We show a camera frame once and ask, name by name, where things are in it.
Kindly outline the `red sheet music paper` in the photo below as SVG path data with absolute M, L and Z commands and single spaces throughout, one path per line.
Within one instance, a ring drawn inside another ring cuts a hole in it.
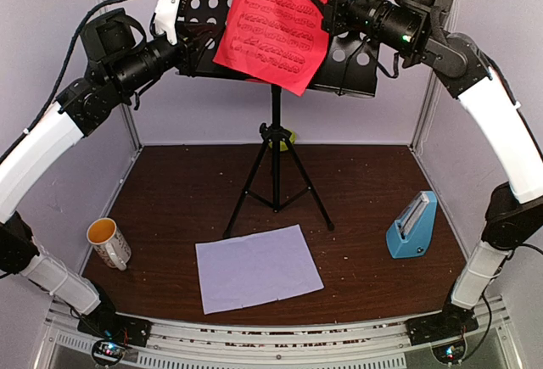
M 310 0 L 232 0 L 213 61 L 300 96 L 326 58 L 328 42 Z

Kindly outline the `lavender paper sheet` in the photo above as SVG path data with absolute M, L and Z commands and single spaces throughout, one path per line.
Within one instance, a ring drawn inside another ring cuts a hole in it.
M 195 245 L 206 315 L 324 289 L 299 225 Z

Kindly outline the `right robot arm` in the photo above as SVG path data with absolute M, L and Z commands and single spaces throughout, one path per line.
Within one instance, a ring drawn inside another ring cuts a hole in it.
M 507 181 L 491 194 L 481 239 L 435 317 L 446 337 L 471 310 L 509 254 L 542 226 L 542 154 L 498 65 L 467 35 L 444 28 L 454 0 L 311 0 L 323 30 L 357 31 L 395 51 L 404 67 L 425 64 L 473 117 Z

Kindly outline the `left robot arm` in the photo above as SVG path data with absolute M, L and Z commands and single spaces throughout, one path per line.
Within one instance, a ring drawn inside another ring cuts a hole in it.
M 42 174 L 104 123 L 114 108 L 138 105 L 141 95 L 172 68 L 191 75 L 222 28 L 156 12 L 152 40 L 136 41 L 135 31 L 143 27 L 123 8 L 85 22 L 76 35 L 87 56 L 85 75 L 54 94 L 32 130 L 1 159 L 2 271 L 26 277 L 88 316 L 103 338 L 114 338 L 122 329 L 109 297 L 49 254 L 16 208 Z

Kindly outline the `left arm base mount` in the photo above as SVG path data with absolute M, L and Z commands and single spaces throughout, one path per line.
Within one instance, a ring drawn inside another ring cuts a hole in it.
M 112 367 L 137 358 L 137 347 L 145 347 L 150 337 L 152 322 L 142 318 L 117 316 L 113 329 L 102 329 L 96 321 L 83 316 L 77 330 L 94 336 L 90 356 L 101 367 Z

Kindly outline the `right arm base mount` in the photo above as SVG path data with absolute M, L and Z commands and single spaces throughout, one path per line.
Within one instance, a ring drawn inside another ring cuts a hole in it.
M 458 364 L 464 358 L 467 353 L 465 335 L 478 328 L 472 310 L 455 306 L 406 321 L 411 346 L 431 344 L 434 358 L 447 365 Z

